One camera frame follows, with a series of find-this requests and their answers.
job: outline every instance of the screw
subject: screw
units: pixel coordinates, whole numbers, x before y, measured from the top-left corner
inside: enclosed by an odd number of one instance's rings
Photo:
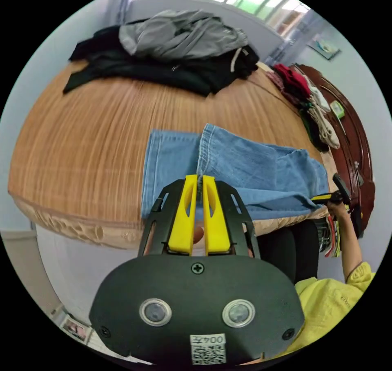
[[[109,330],[107,327],[101,326],[100,330],[101,330],[101,334],[102,334],[104,337],[106,337],[106,338],[111,337],[110,330]]]
[[[202,274],[204,272],[204,265],[196,262],[191,266],[191,270],[195,274]]]
[[[287,329],[283,335],[282,335],[282,339],[287,341],[289,340],[293,335],[294,335],[295,330],[293,328],[291,329]]]

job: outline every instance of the small green box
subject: small green box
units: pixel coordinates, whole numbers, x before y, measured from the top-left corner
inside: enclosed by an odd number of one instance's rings
[[[344,108],[337,100],[334,100],[330,104],[330,107],[339,119],[342,119],[344,117]]]

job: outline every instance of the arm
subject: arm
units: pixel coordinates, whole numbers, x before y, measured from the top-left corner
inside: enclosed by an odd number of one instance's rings
[[[343,274],[345,281],[347,281],[350,274],[362,263],[361,248],[350,215],[347,213],[344,204],[335,205],[329,203],[328,209],[337,217],[339,222]]]

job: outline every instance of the gray jacket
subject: gray jacket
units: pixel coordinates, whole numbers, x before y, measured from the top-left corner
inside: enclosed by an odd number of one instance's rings
[[[119,39],[133,56],[158,60],[215,57],[248,44],[246,34],[204,11],[163,11],[120,27]]]

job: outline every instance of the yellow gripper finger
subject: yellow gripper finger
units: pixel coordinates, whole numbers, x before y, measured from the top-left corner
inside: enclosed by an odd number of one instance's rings
[[[230,239],[213,176],[203,176],[203,210],[205,254],[227,253]]]
[[[329,200],[331,197],[332,197],[332,193],[316,195],[316,196],[312,197],[312,201]]]
[[[187,175],[172,232],[169,238],[169,250],[177,253],[192,254],[195,230],[197,175]]]

